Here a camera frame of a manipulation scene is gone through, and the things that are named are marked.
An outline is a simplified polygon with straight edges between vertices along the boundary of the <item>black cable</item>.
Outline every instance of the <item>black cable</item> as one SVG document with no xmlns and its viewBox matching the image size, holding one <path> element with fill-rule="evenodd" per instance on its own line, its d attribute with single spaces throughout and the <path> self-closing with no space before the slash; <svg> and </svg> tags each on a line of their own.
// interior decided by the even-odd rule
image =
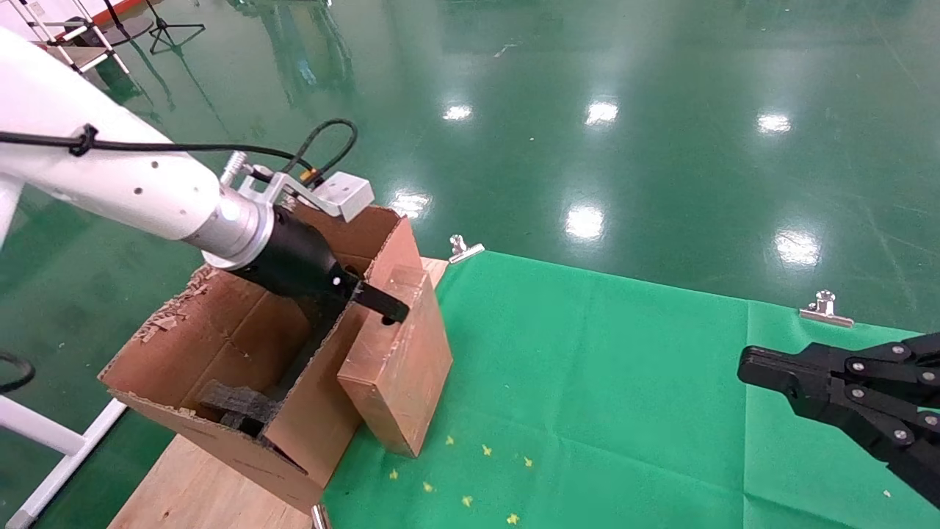
<svg viewBox="0 0 940 529">
<path fill-rule="evenodd" d="M 66 149 L 97 149 L 100 151 L 122 152 L 197 152 L 197 151 L 245 151 L 258 154 L 268 154 L 291 160 L 294 164 L 313 171 L 313 166 L 305 159 L 278 149 L 269 149 L 257 145 L 242 145 L 238 143 L 130 143 L 123 141 L 104 141 L 82 134 L 78 137 L 43 136 L 35 134 L 20 134 L 0 131 L 0 142 L 17 143 L 20 145 L 36 145 L 40 147 L 64 147 Z"/>
<path fill-rule="evenodd" d="M 326 120 L 314 127 L 314 129 L 310 131 L 310 134 L 304 140 L 304 143 L 301 144 L 300 149 L 297 150 L 297 153 L 290 159 L 288 164 L 281 169 L 281 172 L 290 172 L 290 170 L 293 169 L 294 166 L 302 160 L 301 156 L 303 156 L 306 153 L 306 150 L 310 148 L 310 144 L 313 143 L 313 140 L 316 139 L 316 137 L 319 136 L 321 132 L 332 127 L 333 125 L 345 125 L 349 127 L 350 137 L 346 140 L 346 145 L 344 145 L 343 148 L 339 150 L 336 156 L 323 164 L 319 169 L 310 169 L 305 166 L 307 170 L 311 171 L 313 178 L 308 182 L 304 182 L 304 184 L 307 184 L 307 187 L 310 187 L 310 184 L 322 184 L 322 175 L 326 174 L 326 172 L 333 168 L 334 165 L 339 163 L 339 161 L 342 160 L 346 154 L 349 154 L 349 151 L 353 148 L 353 145 L 355 145 L 356 140 L 359 138 L 359 129 L 356 128 L 355 123 L 352 121 L 344 120 L 342 118 L 333 118 L 331 120 Z"/>
<path fill-rule="evenodd" d="M 20 377 L 12 382 L 0 384 L 0 394 L 9 393 L 18 390 L 29 383 L 36 376 L 36 368 L 28 361 L 20 357 L 13 356 L 6 351 L 0 351 L 0 361 L 13 364 L 20 369 Z"/>
</svg>

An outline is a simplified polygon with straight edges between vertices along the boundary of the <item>cardboard box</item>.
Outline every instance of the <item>cardboard box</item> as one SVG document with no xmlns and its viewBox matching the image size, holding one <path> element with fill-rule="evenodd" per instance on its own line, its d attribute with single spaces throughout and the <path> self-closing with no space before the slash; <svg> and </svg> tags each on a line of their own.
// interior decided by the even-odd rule
<svg viewBox="0 0 940 529">
<path fill-rule="evenodd" d="M 343 223 L 297 206 L 343 265 L 385 284 L 395 265 L 420 268 L 407 218 L 370 207 Z M 294 507 L 309 512 L 322 495 L 361 418 L 337 372 L 370 310 L 350 304 L 281 403 L 259 441 L 219 425 L 196 402 L 216 379 L 264 392 L 288 370 L 310 335 L 292 300 L 204 266 L 121 348 L 99 374 L 121 402 L 180 433 Z"/>
<path fill-rule="evenodd" d="M 453 357 L 427 272 L 396 266 L 381 286 L 411 310 L 400 325 L 369 314 L 339 369 L 339 384 L 389 452 L 417 457 Z"/>
</svg>

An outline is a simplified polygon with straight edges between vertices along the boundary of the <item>metal bracket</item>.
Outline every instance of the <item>metal bracket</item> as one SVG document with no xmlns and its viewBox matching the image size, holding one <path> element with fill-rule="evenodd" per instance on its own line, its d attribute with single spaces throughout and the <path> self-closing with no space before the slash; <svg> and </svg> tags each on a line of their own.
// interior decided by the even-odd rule
<svg viewBox="0 0 940 529">
<path fill-rule="evenodd" d="M 228 158 L 219 182 L 222 185 L 231 185 L 235 175 L 239 172 L 243 173 L 244 180 L 236 191 L 256 203 L 273 205 L 283 195 L 287 195 L 304 205 L 323 211 L 326 215 L 338 216 L 346 222 L 351 222 L 375 200 L 372 185 L 368 180 L 349 173 L 338 171 L 324 184 L 311 190 L 287 173 L 274 172 L 264 166 L 246 165 L 246 159 L 244 152 L 233 152 Z M 263 182 L 252 176 L 255 171 L 262 172 L 269 181 L 262 191 L 255 188 L 257 183 Z"/>
<path fill-rule="evenodd" d="M 467 244 L 463 242 L 462 235 L 450 235 L 450 249 L 453 252 L 453 255 L 447 258 L 452 265 L 464 261 L 477 255 L 482 252 L 485 248 L 481 244 L 475 244 L 472 247 L 468 248 Z"/>
<path fill-rule="evenodd" d="M 836 295 L 828 290 L 816 293 L 816 302 L 800 309 L 800 317 L 851 329 L 855 325 L 852 318 L 836 315 Z"/>
</svg>

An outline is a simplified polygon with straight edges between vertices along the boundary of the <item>tripod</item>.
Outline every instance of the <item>tripod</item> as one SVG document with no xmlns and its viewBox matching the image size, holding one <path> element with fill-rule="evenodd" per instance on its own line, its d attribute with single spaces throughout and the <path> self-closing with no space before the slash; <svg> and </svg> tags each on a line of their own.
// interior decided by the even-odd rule
<svg viewBox="0 0 940 529">
<path fill-rule="evenodd" d="M 153 4 L 151 4 L 150 0 L 144 0 L 144 1 L 147 2 L 147 7 L 149 7 L 150 12 L 153 13 L 153 20 L 157 25 L 156 27 L 154 27 L 148 32 L 150 33 L 150 36 L 153 37 L 153 43 L 150 45 L 150 52 L 152 54 L 155 53 L 153 50 L 157 47 L 157 42 L 162 42 L 163 44 L 166 44 L 170 48 L 173 48 L 175 46 L 179 46 L 179 45 L 186 43 L 187 41 L 191 40 L 193 37 L 195 37 L 196 35 L 198 35 L 199 33 L 201 33 L 202 31 L 206 29 L 205 24 L 167 24 L 166 21 L 163 18 L 161 18 L 160 15 L 157 14 L 157 10 L 153 8 Z M 176 42 L 173 41 L 173 37 L 170 36 L 170 32 L 167 31 L 171 27 L 198 27 L 199 29 L 194 34 L 187 37 L 186 40 L 177 44 Z M 166 35 L 166 38 L 169 39 L 169 41 L 161 39 L 160 37 L 162 35 Z"/>
</svg>

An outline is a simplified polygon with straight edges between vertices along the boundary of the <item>white metal frame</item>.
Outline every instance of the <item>white metal frame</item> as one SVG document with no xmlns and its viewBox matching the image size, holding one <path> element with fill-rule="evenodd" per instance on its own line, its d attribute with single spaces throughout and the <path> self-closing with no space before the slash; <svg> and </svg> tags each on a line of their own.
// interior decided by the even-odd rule
<svg viewBox="0 0 940 529">
<path fill-rule="evenodd" d="M 72 3 L 78 8 L 78 12 L 83 19 L 84 23 L 81 22 L 43 22 L 39 15 L 36 14 L 36 11 L 29 7 L 28 0 L 9 0 L 10 4 L 16 10 L 17 14 L 20 15 L 20 18 L 23 19 L 23 22 L 33 30 L 33 33 L 36 34 L 36 37 L 39 40 L 42 40 L 51 47 L 54 47 L 57 52 L 62 55 L 62 59 L 65 60 L 65 63 L 68 64 L 73 70 L 79 73 L 85 73 L 92 68 L 101 64 L 108 57 L 112 57 L 117 65 L 124 71 L 124 73 L 130 73 L 126 66 L 124 66 L 124 61 L 118 56 L 118 53 L 115 52 L 114 48 L 111 47 L 111 43 L 104 37 L 102 31 L 98 28 L 98 25 L 91 19 L 91 14 L 85 9 L 85 6 L 79 0 L 71 0 Z M 61 26 L 64 29 L 67 29 L 65 35 L 61 39 L 57 39 L 55 35 L 49 30 L 47 26 Z M 78 37 L 79 35 L 85 33 L 88 29 L 95 33 L 95 36 L 102 42 L 104 45 L 104 53 L 95 58 L 91 59 L 82 66 L 75 64 L 75 61 L 72 60 L 69 56 L 66 48 L 62 46 L 65 42 Z"/>
<path fill-rule="evenodd" d="M 79 435 L 63 425 L 0 396 L 0 427 L 12 430 L 64 455 L 42 483 L 26 499 L 20 510 L 7 522 L 7 529 L 26 529 L 36 521 L 42 509 L 52 501 L 71 475 L 127 408 L 116 399 L 104 407 L 85 433 Z"/>
</svg>

